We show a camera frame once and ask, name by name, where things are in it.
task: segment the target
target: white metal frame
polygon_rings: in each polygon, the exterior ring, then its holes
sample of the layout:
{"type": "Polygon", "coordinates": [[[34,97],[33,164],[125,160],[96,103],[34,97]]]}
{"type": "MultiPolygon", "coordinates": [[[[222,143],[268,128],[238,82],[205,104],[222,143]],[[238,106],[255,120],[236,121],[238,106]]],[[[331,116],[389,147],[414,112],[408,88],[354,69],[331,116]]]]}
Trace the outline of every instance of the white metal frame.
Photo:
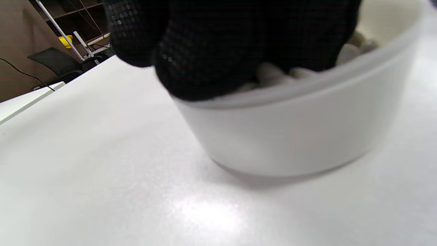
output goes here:
{"type": "Polygon", "coordinates": [[[53,19],[52,15],[51,15],[51,14],[49,13],[49,11],[45,8],[45,6],[41,3],[41,1],[40,1],[40,0],[35,0],[35,1],[38,3],[38,5],[41,7],[42,11],[44,11],[45,15],[47,15],[47,17],[48,17],[49,20],[53,23],[53,25],[56,27],[56,29],[61,33],[62,37],[65,38],[65,40],[66,40],[67,43],[71,46],[71,49],[74,51],[74,53],[75,53],[75,54],[79,57],[79,59],[81,59],[82,61],[85,61],[85,60],[87,60],[87,59],[89,59],[89,58],[91,58],[91,57],[94,57],[95,54],[100,53],[100,52],[102,52],[102,51],[104,51],[104,50],[106,50],[106,49],[109,48],[109,45],[106,46],[106,47],[99,48],[99,49],[97,49],[97,50],[95,50],[95,51],[91,51],[90,48],[89,48],[89,46],[91,46],[91,45],[97,43],[97,42],[100,41],[100,40],[103,40],[104,38],[107,38],[107,37],[109,36],[109,33],[107,33],[107,34],[105,34],[105,35],[103,35],[103,36],[101,36],[101,37],[99,37],[99,38],[97,38],[97,39],[95,39],[95,40],[89,42],[88,44],[86,44],[86,43],[83,41],[82,37],[81,37],[81,36],[80,36],[76,31],[74,31],[73,34],[76,36],[76,38],[79,40],[79,42],[82,44],[82,46],[85,48],[85,50],[86,50],[87,53],[88,53],[88,55],[82,57],[81,54],[79,53],[79,51],[74,47],[73,42],[70,41],[70,40],[67,38],[67,35],[65,35],[64,31],[61,29],[61,27],[59,27],[58,23],[55,21],[55,19],[53,19]]]}

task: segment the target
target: white tabletop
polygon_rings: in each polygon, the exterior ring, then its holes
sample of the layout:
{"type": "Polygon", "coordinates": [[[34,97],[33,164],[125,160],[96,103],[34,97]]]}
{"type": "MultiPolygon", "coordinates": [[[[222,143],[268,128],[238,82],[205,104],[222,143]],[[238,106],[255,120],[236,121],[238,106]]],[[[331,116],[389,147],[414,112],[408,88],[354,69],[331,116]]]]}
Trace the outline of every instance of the white tabletop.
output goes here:
{"type": "MultiPolygon", "coordinates": [[[[50,87],[53,90],[58,90],[64,86],[64,82],[59,82],[52,84],[50,87]]],[[[7,120],[11,119],[15,115],[21,113],[25,109],[44,99],[46,96],[50,95],[53,91],[48,87],[43,87],[36,91],[31,91],[29,93],[20,95],[18,97],[9,99],[4,102],[0,102],[0,125],[7,120]]]]}
{"type": "Polygon", "coordinates": [[[431,26],[386,141],[307,177],[220,168],[152,69],[109,59],[0,126],[0,245],[437,245],[431,26]]]}

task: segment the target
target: white bowl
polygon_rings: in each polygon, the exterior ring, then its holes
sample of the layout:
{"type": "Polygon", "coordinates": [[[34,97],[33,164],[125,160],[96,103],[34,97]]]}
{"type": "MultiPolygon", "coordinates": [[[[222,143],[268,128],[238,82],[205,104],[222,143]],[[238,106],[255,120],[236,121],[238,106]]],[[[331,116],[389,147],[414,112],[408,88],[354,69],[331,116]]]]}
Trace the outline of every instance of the white bowl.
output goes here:
{"type": "Polygon", "coordinates": [[[376,51],[299,84],[175,104],[210,158],[231,169],[290,176],[333,168],[391,126],[421,17],[419,0],[364,0],[358,30],[381,45],[376,51]]]}

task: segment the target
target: black glove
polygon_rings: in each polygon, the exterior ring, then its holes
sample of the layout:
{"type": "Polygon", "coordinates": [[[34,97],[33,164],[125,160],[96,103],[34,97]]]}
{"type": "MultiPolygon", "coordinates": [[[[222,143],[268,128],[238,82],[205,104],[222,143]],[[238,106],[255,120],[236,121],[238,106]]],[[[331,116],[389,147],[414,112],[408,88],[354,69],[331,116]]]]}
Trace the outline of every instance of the black glove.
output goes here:
{"type": "Polygon", "coordinates": [[[111,44],[134,66],[153,64],[166,89],[187,101],[253,81],[258,65],[284,71],[335,66],[361,0],[104,0],[111,44]]]}

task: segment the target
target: black chair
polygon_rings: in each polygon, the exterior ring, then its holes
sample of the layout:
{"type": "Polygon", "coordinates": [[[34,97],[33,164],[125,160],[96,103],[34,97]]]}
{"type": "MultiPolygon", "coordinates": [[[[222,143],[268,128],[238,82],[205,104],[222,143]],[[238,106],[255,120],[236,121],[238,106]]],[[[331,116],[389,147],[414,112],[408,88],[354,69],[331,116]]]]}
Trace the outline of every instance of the black chair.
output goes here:
{"type": "Polygon", "coordinates": [[[28,56],[28,58],[52,70],[56,76],[58,76],[55,82],[63,81],[65,83],[72,81],[84,72],[95,67],[97,65],[96,60],[99,63],[103,61],[101,56],[94,56],[80,64],[68,54],[53,47],[28,56]]]}

